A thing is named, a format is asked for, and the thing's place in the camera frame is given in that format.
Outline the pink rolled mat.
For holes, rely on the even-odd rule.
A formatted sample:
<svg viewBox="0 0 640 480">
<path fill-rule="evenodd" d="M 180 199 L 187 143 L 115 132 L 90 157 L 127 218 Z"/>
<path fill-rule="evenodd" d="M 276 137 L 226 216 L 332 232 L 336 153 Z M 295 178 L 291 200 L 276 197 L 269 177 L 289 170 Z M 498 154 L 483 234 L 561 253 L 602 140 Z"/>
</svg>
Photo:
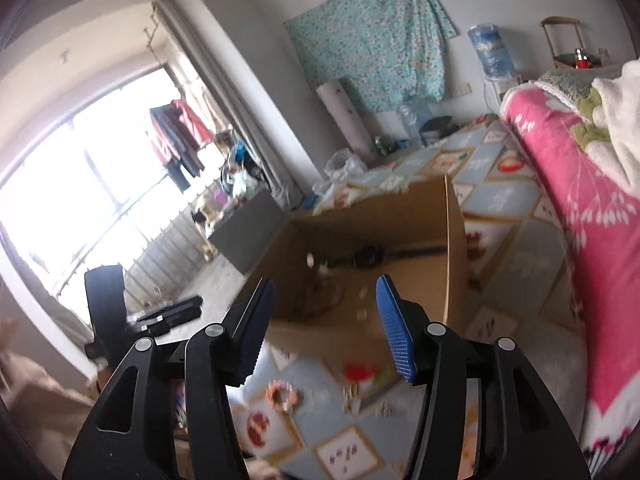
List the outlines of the pink rolled mat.
<svg viewBox="0 0 640 480">
<path fill-rule="evenodd" d="M 372 138 L 341 83 L 335 79 L 329 80 L 319 86 L 316 92 L 350 149 L 367 164 L 374 162 L 376 151 Z"/>
</svg>

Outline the black smart watch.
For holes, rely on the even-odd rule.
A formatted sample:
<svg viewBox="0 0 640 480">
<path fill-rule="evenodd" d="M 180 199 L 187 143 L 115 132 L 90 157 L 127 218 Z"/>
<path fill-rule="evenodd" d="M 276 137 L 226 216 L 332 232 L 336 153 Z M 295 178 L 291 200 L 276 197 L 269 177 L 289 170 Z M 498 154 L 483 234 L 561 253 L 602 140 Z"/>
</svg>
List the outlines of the black smart watch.
<svg viewBox="0 0 640 480">
<path fill-rule="evenodd" d="M 370 269 L 380 266 L 386 260 L 441 255 L 446 254 L 447 249 L 446 244 L 404 249 L 386 249 L 378 245 L 366 245 L 359 248 L 352 256 L 328 257 L 318 259 L 314 263 L 322 269 L 344 268 L 344 266 Z"/>
</svg>

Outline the hanging clothes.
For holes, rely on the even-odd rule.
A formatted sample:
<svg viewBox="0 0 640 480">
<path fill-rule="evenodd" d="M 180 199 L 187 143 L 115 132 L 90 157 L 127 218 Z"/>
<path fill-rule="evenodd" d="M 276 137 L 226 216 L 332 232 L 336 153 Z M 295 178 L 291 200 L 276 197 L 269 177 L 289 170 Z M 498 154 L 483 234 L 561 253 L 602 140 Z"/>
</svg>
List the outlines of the hanging clothes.
<svg viewBox="0 0 640 480">
<path fill-rule="evenodd" d="M 186 178 L 197 178 L 205 166 L 198 153 L 214 142 L 213 133 L 185 100 L 150 109 L 153 130 L 148 139 L 169 179 L 181 193 L 190 188 Z"/>
</svg>

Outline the blue water dispenser bottle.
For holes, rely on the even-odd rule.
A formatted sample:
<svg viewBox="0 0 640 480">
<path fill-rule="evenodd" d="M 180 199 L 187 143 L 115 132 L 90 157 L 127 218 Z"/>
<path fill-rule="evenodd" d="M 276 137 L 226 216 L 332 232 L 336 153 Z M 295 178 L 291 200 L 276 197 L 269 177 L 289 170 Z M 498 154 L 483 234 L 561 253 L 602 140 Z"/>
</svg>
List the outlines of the blue water dispenser bottle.
<svg viewBox="0 0 640 480">
<path fill-rule="evenodd" d="M 515 75 L 511 55 L 497 25 L 475 25 L 468 30 L 468 37 L 487 78 L 498 79 Z"/>
</svg>

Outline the grey window curtain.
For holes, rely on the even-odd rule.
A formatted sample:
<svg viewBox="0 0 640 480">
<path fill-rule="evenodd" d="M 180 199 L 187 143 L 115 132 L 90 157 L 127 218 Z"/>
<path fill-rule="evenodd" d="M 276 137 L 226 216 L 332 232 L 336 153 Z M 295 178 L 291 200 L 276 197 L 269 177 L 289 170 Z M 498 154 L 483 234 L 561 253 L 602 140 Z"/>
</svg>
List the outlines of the grey window curtain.
<svg viewBox="0 0 640 480">
<path fill-rule="evenodd" d="M 160 0 L 153 6 L 160 21 L 170 36 L 177 41 L 204 86 L 231 120 L 234 131 L 247 145 L 250 156 L 266 177 L 273 198 L 284 210 L 292 210 L 299 206 L 304 198 L 302 188 L 286 168 L 264 128 L 250 111 L 216 56 L 210 52 L 201 36 L 182 15 L 174 0 Z"/>
</svg>

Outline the white fluffy blanket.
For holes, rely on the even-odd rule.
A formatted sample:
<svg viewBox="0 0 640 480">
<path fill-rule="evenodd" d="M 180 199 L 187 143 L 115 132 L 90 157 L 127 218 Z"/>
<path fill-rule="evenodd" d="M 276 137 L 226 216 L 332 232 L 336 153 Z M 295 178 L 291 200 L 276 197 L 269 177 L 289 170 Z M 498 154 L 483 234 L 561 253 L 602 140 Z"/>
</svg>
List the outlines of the white fluffy blanket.
<svg viewBox="0 0 640 480">
<path fill-rule="evenodd" d="M 639 197 L 639 61 L 623 65 L 614 79 L 596 78 L 576 107 L 582 123 L 575 142 L 626 194 Z"/>
</svg>

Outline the teal floral wall cloth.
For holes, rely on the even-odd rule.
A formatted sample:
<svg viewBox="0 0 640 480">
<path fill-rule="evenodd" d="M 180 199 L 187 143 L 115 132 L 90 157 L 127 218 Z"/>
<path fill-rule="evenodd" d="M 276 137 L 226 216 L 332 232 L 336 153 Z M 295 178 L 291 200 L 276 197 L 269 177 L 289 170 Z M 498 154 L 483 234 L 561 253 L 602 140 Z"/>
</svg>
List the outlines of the teal floral wall cloth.
<svg viewBox="0 0 640 480">
<path fill-rule="evenodd" d="M 439 0 L 326 0 L 284 28 L 311 88 L 339 81 L 360 114 L 446 94 L 458 31 Z"/>
</svg>

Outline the pink floral blanket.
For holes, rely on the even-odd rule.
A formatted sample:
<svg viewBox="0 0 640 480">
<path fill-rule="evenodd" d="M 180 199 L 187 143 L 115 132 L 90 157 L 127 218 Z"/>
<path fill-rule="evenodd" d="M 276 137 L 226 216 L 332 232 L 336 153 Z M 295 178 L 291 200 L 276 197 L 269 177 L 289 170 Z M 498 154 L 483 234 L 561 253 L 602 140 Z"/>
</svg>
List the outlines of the pink floral blanket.
<svg viewBox="0 0 640 480">
<path fill-rule="evenodd" d="M 570 134 L 579 117 L 536 84 L 504 97 L 500 116 L 536 165 L 558 212 L 586 320 L 588 403 L 582 452 L 593 478 L 639 460 L 639 202 Z"/>
</svg>

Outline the fruit print tablecloth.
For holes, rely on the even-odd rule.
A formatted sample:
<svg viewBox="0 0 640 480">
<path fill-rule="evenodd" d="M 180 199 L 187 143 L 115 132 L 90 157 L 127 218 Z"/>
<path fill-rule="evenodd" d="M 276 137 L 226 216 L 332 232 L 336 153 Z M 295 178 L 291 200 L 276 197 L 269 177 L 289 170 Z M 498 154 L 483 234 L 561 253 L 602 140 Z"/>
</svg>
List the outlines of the fruit print tablecloth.
<svg viewBox="0 0 640 480">
<path fill-rule="evenodd" d="M 396 373 L 375 282 L 481 342 L 510 337 L 574 431 L 587 352 L 568 250 L 514 135 L 483 118 L 345 184 L 291 219 L 241 289 L 276 285 L 254 374 L 232 408 L 242 449 L 301 479 L 398 479 L 424 391 Z"/>
</svg>

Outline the white plastic bag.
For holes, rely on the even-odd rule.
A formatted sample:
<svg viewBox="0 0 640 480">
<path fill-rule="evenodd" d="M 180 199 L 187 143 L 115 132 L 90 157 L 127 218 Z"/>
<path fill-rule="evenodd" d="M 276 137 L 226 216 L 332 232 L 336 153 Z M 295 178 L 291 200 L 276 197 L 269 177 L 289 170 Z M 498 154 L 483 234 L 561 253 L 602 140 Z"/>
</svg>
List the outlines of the white plastic bag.
<svg viewBox="0 0 640 480">
<path fill-rule="evenodd" d="M 326 180 L 312 186 L 314 194 L 326 196 L 332 188 L 346 183 L 351 178 L 360 177 L 369 170 L 366 163 L 349 148 L 343 148 L 333 154 L 324 166 Z"/>
</svg>

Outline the brown cardboard box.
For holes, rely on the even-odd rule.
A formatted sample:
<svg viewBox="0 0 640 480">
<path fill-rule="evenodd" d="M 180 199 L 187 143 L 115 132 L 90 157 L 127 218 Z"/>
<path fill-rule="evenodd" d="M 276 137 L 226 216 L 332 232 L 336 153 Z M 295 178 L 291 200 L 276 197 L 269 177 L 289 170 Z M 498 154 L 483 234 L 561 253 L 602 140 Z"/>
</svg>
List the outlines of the brown cardboard box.
<svg viewBox="0 0 640 480">
<path fill-rule="evenodd" d="M 404 249 L 446 244 L 446 254 L 386 260 L 370 269 L 322 269 L 314 263 L 352 256 L 366 245 Z M 375 303 L 375 282 L 387 274 L 401 298 L 463 334 L 469 323 L 468 253 L 462 212 L 446 176 L 375 194 L 344 209 L 293 217 L 238 293 L 250 298 L 258 282 L 274 284 L 267 330 L 270 346 L 321 362 L 386 367 L 393 363 Z"/>
</svg>

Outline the beige trouser leg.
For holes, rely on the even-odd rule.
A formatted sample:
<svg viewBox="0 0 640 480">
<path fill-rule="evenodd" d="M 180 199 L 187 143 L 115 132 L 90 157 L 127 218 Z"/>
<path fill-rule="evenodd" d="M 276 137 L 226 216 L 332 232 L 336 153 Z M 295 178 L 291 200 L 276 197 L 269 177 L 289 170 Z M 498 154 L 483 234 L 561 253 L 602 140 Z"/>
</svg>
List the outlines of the beige trouser leg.
<svg viewBox="0 0 640 480">
<path fill-rule="evenodd" d="M 93 400 L 62 387 L 38 363 L 4 351 L 1 397 L 18 433 L 50 473 L 61 479 Z"/>
</svg>

